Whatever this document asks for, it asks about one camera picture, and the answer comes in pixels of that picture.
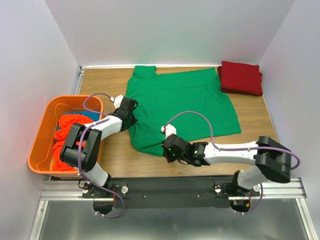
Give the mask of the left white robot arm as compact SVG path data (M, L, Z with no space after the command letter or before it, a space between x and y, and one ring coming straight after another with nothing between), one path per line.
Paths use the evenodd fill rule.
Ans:
M138 120L134 110L138 102L132 98L117 96L111 100L115 110L92 123L71 125L60 152L60 160L78 170L78 173L91 184L93 191L101 198L112 190L112 177L98 163L101 141L127 130Z

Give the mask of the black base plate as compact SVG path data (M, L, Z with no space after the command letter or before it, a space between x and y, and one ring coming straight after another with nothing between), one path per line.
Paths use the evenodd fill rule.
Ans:
M113 178L112 192L89 183L82 186L82 197L94 199L96 211L156 208L229 208L248 212L252 197L259 190L237 187L231 175Z

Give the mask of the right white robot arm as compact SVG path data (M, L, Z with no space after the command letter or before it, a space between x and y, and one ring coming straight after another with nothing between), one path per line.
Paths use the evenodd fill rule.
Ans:
M234 173L230 191L241 196L266 181L286 184L291 180L291 151L268 136L243 144L189 143L171 134L162 142L168 163L184 161L194 167L215 164L246 164L248 169Z

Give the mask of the blue t shirt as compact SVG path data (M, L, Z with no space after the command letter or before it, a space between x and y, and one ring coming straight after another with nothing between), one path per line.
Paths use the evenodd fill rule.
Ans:
M89 111L74 111L74 112L67 112L64 113L58 119L58 127L57 130L60 129L69 129L73 124L88 124L93 123L100 119L100 115L97 113L92 113Z

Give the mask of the green t shirt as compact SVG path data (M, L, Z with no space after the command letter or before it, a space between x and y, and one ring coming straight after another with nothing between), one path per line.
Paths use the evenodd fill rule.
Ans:
M172 125L186 141L240 134L235 108L214 68L157 74L155 66L138 65L126 88L127 98L138 102L137 123L128 129L132 146L161 157L161 127L179 113Z

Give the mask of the orange plastic basket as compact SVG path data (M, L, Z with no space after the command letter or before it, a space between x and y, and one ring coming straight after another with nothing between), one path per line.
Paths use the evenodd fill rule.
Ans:
M79 177L75 169L54 170L56 163L53 155L53 147L56 143L54 134L58 130L59 119L62 115L86 110L83 108L83 103L87 97L87 95L62 95L48 103L28 157L28 166L33 172L56 178Z

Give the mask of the orange t shirt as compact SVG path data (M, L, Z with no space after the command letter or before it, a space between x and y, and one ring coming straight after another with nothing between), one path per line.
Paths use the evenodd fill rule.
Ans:
M56 172L70 172L75 169L66 163L62 162L60 159L60 153L63 145L66 141L68 133L73 124L89 124L92 123L93 119L82 113L69 113L62 115L58 120L59 129L54 134L55 144L52 147L52 156L55 161L52 170Z

